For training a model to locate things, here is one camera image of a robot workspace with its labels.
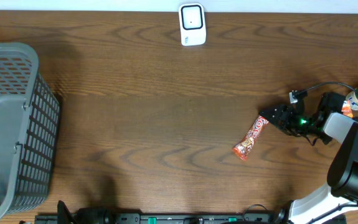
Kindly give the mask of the red Top chocolate bar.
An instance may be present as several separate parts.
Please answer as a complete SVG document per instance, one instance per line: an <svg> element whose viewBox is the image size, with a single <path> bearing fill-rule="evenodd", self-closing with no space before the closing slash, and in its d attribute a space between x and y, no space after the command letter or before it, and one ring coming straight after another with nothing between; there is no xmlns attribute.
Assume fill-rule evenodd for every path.
<svg viewBox="0 0 358 224"><path fill-rule="evenodd" d="M233 147L233 152L243 161L248 159L248 156L253 149L257 139L264 130L264 128L269 124L269 121L262 117L258 116L253 125L250 127L244 138Z"/></svg>

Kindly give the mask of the orange small snack packet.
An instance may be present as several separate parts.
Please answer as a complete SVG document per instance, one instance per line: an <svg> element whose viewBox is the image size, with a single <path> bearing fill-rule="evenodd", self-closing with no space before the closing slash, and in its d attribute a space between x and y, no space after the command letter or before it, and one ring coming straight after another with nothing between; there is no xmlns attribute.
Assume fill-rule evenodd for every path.
<svg viewBox="0 0 358 224"><path fill-rule="evenodd" d="M343 113L344 116L347 116L347 117L350 117L350 118L354 117L354 115L352 114L351 105L347 100L345 100L343 102L342 113Z"/></svg>

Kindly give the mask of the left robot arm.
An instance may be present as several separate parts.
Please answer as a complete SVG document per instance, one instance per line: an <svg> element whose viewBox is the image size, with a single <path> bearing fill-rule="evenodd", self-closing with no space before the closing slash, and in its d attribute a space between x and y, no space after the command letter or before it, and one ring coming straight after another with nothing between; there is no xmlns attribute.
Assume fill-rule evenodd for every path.
<svg viewBox="0 0 358 224"><path fill-rule="evenodd" d="M59 200L57 204L58 224L115 224L112 213L105 208L81 208L72 215L66 204Z"/></svg>

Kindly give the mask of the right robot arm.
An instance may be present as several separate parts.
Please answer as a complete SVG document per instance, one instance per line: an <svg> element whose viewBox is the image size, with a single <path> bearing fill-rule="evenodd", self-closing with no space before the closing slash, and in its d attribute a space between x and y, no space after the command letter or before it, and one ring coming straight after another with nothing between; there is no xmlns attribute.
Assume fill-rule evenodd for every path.
<svg viewBox="0 0 358 224"><path fill-rule="evenodd" d="M269 217L270 223L345 223L346 212L358 210L358 121L345 116L345 97L327 92L317 111L305 116L304 93L290 93L291 103L259 112L288 136L314 136L324 144L336 140L340 148L327 173L326 183L308 196L289 201Z"/></svg>

